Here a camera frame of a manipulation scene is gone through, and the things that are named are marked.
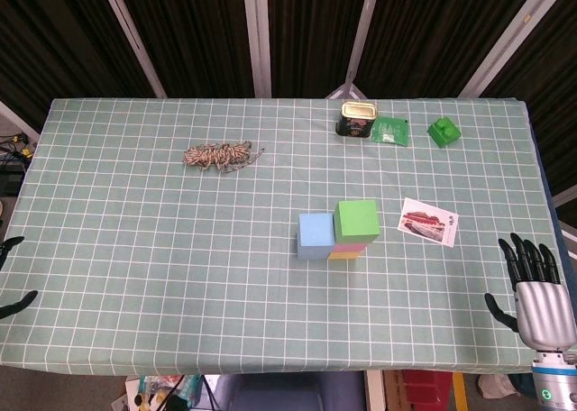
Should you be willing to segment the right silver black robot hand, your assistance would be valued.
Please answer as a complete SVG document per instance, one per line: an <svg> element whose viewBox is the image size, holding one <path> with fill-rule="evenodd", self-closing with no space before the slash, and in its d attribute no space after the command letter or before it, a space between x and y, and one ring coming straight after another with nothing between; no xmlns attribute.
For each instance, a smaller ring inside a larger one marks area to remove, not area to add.
<svg viewBox="0 0 577 411"><path fill-rule="evenodd" d="M537 352L565 352L576 344L576 321L567 287L562 284L556 260L544 244L535 245L516 233L510 242L499 239L515 298L516 313L501 310L495 297L484 300L492 316L518 333Z"/></svg>

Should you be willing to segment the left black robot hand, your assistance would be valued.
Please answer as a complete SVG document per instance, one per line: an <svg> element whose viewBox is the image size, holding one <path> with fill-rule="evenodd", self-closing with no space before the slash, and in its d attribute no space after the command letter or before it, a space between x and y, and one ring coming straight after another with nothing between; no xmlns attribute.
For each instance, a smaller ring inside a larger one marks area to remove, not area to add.
<svg viewBox="0 0 577 411"><path fill-rule="evenodd" d="M1 252L0 252L0 269L4 266L5 261L7 259L8 253L10 250L24 241L23 236L16 236L6 239L1 243ZM28 307L34 299L38 296L37 290L32 290L28 292L20 301L15 302L11 305L2 306L0 308L0 319L3 320L11 315L16 315L19 312L23 311L26 307Z"/></svg>

